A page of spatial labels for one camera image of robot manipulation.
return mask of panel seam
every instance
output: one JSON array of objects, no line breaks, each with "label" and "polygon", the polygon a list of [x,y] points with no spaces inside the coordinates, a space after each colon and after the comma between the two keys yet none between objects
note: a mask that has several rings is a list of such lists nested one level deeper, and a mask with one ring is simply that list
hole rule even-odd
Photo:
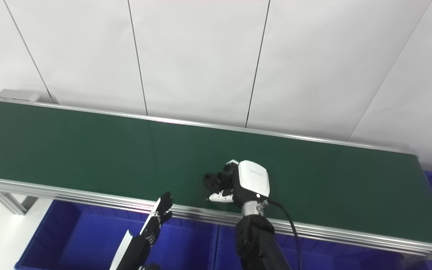
[{"label": "panel seam", "polygon": [[395,58],[395,60],[393,61],[393,64],[391,65],[391,67],[388,70],[388,73],[386,73],[386,76],[384,77],[384,79],[381,81],[381,83],[379,84],[378,89],[376,90],[376,92],[374,93],[374,95],[371,98],[371,101],[367,104],[366,109],[364,110],[364,112],[362,113],[360,119],[358,120],[358,122],[356,123],[356,125],[353,128],[353,131],[351,132],[351,134],[349,135],[349,137],[347,138],[347,141],[351,140],[351,137],[353,136],[354,131],[356,130],[356,128],[358,127],[358,125],[360,124],[361,120],[363,119],[363,117],[365,116],[365,114],[367,113],[369,107],[371,106],[372,102],[374,101],[374,98],[376,97],[376,95],[378,94],[379,90],[381,89],[381,86],[384,84],[384,82],[386,81],[389,73],[391,73],[391,70],[393,70],[393,67],[395,66],[396,62],[398,61],[399,57],[401,56],[401,53],[403,53],[404,48],[406,48],[406,45],[408,44],[408,41],[411,39],[411,37],[413,36],[413,33],[415,31],[415,29],[418,27],[418,25],[420,24],[422,18],[424,17],[424,15],[426,14],[426,11],[428,10],[429,5],[431,5],[432,0],[427,4],[426,9],[424,10],[423,14],[421,15],[421,17],[419,18],[418,22],[415,24],[413,31],[411,31],[411,34],[408,36],[408,39],[406,40],[406,42],[404,43],[403,47],[401,48],[401,51],[399,51],[398,56]]},{"label": "panel seam", "polygon": [[8,3],[6,2],[6,0],[3,0],[3,2],[4,2],[4,5],[6,6],[7,12],[9,12],[9,15],[10,15],[10,17],[11,17],[11,20],[12,20],[12,22],[14,23],[14,26],[16,27],[16,29],[17,29],[17,31],[18,31],[18,33],[19,33],[19,36],[20,36],[21,39],[22,39],[22,42],[24,43],[24,47],[26,48],[26,51],[29,53],[29,57],[31,58],[31,61],[33,62],[34,67],[36,67],[36,71],[37,71],[39,77],[41,78],[41,81],[42,81],[43,84],[44,84],[44,87],[45,87],[45,89],[46,89],[46,92],[48,93],[48,95],[49,95],[49,97],[51,98],[51,100],[53,101],[53,103],[58,104],[58,101],[56,101],[56,98],[53,97],[53,95],[51,94],[50,90],[48,89],[48,85],[46,85],[46,82],[45,82],[44,79],[43,79],[43,75],[41,75],[41,72],[39,71],[38,65],[36,65],[36,61],[34,60],[34,57],[33,57],[33,55],[31,54],[31,51],[29,51],[28,44],[26,43],[26,40],[24,39],[24,37],[23,37],[23,35],[22,35],[22,33],[21,33],[21,30],[19,29],[19,27],[18,27],[18,25],[17,25],[17,23],[16,23],[16,20],[14,19],[14,16],[12,15],[11,10],[9,9]]},{"label": "panel seam", "polygon": [[144,109],[146,111],[146,115],[149,115],[148,114],[148,106],[146,104],[146,94],[144,93],[143,75],[141,74],[141,64],[139,63],[139,53],[138,53],[138,45],[136,43],[136,33],[134,32],[134,23],[132,22],[131,4],[130,4],[129,0],[127,0],[127,8],[129,9],[129,18],[131,21],[131,29],[132,29],[132,38],[134,40],[134,49],[136,50],[136,60],[138,62],[139,80],[141,81],[141,90],[142,90],[142,99],[144,100]]},{"label": "panel seam", "polygon": [[264,33],[266,32],[266,23],[268,22],[269,5],[271,5],[271,0],[268,0],[268,8],[266,9],[266,17],[264,18],[264,26],[262,28],[261,44],[259,45],[258,60],[256,62],[256,70],[254,71],[254,79],[252,81],[251,96],[249,98],[249,106],[247,107],[246,122],[244,125],[245,128],[248,127],[249,112],[251,110],[251,102],[252,102],[252,94],[254,92],[254,85],[256,84],[256,76],[258,74],[259,59],[261,58],[261,49],[263,48]]}]

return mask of white wall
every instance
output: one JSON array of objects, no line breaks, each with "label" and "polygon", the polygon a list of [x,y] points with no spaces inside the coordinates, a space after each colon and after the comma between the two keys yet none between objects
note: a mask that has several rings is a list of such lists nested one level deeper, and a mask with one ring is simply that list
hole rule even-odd
[{"label": "white wall", "polygon": [[0,90],[409,147],[432,169],[432,1],[268,3],[7,0],[21,37],[0,0]]}]

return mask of black cable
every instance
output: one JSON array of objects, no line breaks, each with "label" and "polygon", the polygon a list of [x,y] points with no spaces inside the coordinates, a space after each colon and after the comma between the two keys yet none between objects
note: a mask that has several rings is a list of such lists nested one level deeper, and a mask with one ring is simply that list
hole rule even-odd
[{"label": "black cable", "polygon": [[284,209],[283,205],[281,203],[278,203],[270,198],[268,198],[268,203],[271,203],[273,205],[276,205],[277,207],[281,208],[281,210],[283,210],[284,214],[286,215],[286,218],[288,219],[289,223],[291,224],[291,229],[293,230],[293,234],[294,234],[294,239],[296,241],[296,249],[297,249],[297,253],[298,253],[298,266],[299,269],[298,270],[302,270],[303,266],[302,266],[302,255],[301,255],[301,245],[300,245],[300,240],[298,237],[298,232],[296,232],[296,228],[294,227],[294,223],[293,220],[290,217],[290,214],[286,211],[286,209]]}]

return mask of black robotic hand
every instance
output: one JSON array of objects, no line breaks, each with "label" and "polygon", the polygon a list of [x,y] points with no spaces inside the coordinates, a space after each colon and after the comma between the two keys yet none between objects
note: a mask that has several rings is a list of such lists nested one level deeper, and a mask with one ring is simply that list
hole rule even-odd
[{"label": "black robotic hand", "polygon": [[223,171],[218,173],[206,173],[202,177],[204,186],[211,193],[220,193],[222,191],[230,192],[233,189],[233,170],[237,168],[237,161],[232,160],[228,162],[224,167]]},{"label": "black robotic hand", "polygon": [[158,199],[153,210],[149,213],[139,234],[149,242],[151,247],[159,237],[161,226],[173,217],[173,212],[168,211],[172,206],[173,197],[171,197],[171,193],[167,191]]}]

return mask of robotic hand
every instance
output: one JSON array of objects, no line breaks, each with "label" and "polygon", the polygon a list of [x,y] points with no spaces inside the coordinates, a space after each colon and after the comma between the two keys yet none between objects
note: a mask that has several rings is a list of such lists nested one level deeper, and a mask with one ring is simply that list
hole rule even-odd
[{"label": "robotic hand", "polygon": [[298,247],[297,233],[289,214],[283,206],[269,198],[269,178],[264,167],[254,162],[231,160],[219,173],[206,173],[204,185],[212,193],[210,201],[234,203],[243,218],[236,225],[236,251],[244,270],[291,270],[290,265],[275,241],[275,230],[264,217],[264,207],[275,204],[285,212],[291,223]]},{"label": "robotic hand", "polygon": [[127,231],[116,252],[110,270],[160,270],[159,265],[151,263],[143,266],[149,255],[150,248],[155,244],[161,231],[161,226],[168,221],[173,213],[173,197],[166,192],[158,198],[141,231],[133,237]]}]

